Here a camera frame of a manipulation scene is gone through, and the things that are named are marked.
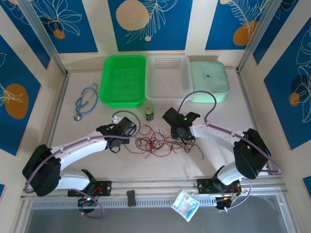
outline green plastic basket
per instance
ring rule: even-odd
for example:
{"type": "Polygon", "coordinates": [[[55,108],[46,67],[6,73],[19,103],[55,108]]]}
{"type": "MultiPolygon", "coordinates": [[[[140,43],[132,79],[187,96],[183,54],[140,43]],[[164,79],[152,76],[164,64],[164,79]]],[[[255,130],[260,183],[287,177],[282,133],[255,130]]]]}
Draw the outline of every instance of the green plastic basket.
{"type": "Polygon", "coordinates": [[[140,55],[108,57],[100,90],[101,102],[113,108],[135,108],[145,101],[146,58],[140,55]]]}

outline white wall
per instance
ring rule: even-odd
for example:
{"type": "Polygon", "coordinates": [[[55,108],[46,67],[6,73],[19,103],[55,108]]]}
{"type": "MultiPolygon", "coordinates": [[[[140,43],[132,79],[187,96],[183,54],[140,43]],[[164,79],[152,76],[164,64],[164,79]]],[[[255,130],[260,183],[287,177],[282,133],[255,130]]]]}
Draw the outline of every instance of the white wall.
{"type": "Polygon", "coordinates": [[[294,212],[304,233],[311,229],[311,199],[302,180],[311,175],[311,141],[290,150],[263,80],[310,17],[310,0],[300,0],[259,65],[251,58],[242,72],[260,135],[282,168],[294,212]]]}
{"type": "Polygon", "coordinates": [[[0,183],[6,187],[0,202],[1,233],[9,232],[25,184],[22,169],[41,143],[53,101],[60,90],[63,76],[53,62],[46,70],[21,34],[0,7],[0,34],[27,68],[41,83],[27,128],[16,156],[0,150],[0,183]]]}
{"type": "Polygon", "coordinates": [[[182,53],[186,55],[204,55],[218,58],[228,67],[236,67],[244,50],[206,51],[208,34],[219,0],[193,0],[185,51],[143,51],[118,52],[107,0],[82,0],[98,53],[60,54],[68,70],[102,69],[105,59],[117,54],[182,53]]]}

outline white perforated tray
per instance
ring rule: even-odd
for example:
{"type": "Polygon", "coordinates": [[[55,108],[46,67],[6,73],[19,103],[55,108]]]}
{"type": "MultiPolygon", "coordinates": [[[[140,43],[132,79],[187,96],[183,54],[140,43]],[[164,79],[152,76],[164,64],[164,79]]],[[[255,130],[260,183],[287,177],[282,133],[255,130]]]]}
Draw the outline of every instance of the white perforated tray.
{"type": "Polygon", "coordinates": [[[182,101],[193,91],[189,58],[151,55],[146,62],[145,95],[149,100],[182,101]]]}

